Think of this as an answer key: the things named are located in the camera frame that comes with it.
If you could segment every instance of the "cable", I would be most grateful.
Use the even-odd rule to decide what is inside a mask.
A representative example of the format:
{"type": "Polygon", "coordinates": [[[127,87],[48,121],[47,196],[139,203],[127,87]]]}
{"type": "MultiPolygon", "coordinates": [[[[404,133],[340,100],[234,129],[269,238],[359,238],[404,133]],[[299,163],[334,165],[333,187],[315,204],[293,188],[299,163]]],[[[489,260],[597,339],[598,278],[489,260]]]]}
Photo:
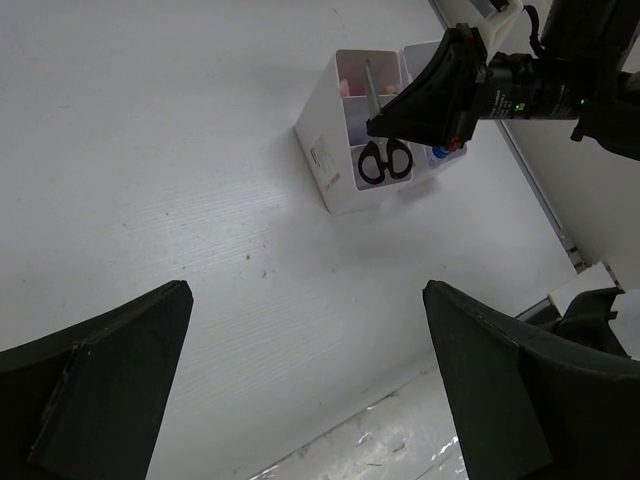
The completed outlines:
{"type": "Polygon", "coordinates": [[[533,5],[525,5],[524,11],[527,12],[529,18],[531,19],[531,35],[529,36],[529,45],[531,45],[531,49],[533,53],[536,54],[538,58],[547,58],[549,55],[542,48],[540,44],[540,39],[538,38],[538,32],[540,31],[540,17],[538,16],[538,10],[533,5]]]}

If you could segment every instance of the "blue object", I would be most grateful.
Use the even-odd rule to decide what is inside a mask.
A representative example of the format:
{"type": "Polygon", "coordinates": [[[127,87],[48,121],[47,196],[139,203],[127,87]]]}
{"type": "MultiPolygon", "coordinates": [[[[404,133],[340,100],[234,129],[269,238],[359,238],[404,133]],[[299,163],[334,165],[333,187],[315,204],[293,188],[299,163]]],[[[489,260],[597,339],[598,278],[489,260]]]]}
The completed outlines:
{"type": "Polygon", "coordinates": [[[433,151],[433,154],[441,160],[447,158],[451,153],[449,150],[445,150],[442,147],[433,147],[432,151],[433,151]]]}

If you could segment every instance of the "scissor handle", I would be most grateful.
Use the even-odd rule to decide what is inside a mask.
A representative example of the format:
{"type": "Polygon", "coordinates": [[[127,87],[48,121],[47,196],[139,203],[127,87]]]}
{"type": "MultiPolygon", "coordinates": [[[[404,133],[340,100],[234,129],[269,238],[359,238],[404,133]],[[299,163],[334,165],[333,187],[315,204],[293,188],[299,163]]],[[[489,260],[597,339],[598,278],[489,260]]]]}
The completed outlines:
{"type": "Polygon", "coordinates": [[[376,145],[375,142],[367,143],[367,145],[360,153],[360,158],[358,159],[358,173],[360,174],[360,176],[369,185],[380,185],[386,178],[384,174],[385,168],[387,168],[387,166],[382,161],[382,155],[380,154],[378,145],[376,145]],[[370,177],[366,173],[364,173],[364,162],[369,157],[373,158],[376,161],[376,167],[378,167],[379,173],[377,177],[370,177]]]}
{"type": "Polygon", "coordinates": [[[394,180],[402,180],[411,173],[411,169],[413,168],[413,154],[411,153],[409,147],[402,143],[400,140],[397,140],[395,138],[389,139],[389,141],[387,142],[387,159],[389,163],[386,165],[386,167],[387,170],[389,170],[389,175],[394,180]],[[396,172],[395,165],[393,163],[394,153],[398,150],[406,153],[407,159],[409,161],[407,167],[400,172],[396,172]]]}

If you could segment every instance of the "label on organizer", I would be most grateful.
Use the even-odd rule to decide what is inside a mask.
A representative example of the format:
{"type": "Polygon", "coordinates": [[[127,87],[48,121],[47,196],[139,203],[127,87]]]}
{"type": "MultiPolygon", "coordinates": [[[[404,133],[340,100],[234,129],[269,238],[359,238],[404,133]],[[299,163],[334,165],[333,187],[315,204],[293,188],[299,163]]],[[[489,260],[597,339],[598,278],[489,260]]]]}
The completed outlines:
{"type": "Polygon", "coordinates": [[[322,173],[323,179],[329,179],[329,181],[322,186],[325,192],[328,192],[340,181],[340,172],[334,173],[335,161],[329,151],[329,145],[324,135],[320,135],[320,138],[313,144],[310,151],[316,170],[322,173]]]}

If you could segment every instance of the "white wall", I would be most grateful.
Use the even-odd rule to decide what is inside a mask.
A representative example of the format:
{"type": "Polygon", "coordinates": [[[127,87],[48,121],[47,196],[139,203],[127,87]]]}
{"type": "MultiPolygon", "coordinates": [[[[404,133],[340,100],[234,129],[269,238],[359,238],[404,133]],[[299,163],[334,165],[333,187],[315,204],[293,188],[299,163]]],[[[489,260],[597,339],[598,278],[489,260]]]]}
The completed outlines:
{"type": "MultiPolygon", "coordinates": [[[[552,0],[526,0],[544,19],[552,0]]],[[[436,0],[449,24],[474,14],[469,0],[436,0]]],[[[529,19],[522,15],[507,53],[528,52],[529,19]]],[[[626,69],[640,70],[640,48],[626,69]]],[[[640,287],[640,163],[603,150],[595,141],[572,142],[575,122],[509,122],[524,156],[581,253],[609,262],[623,286],[640,287]]]]}

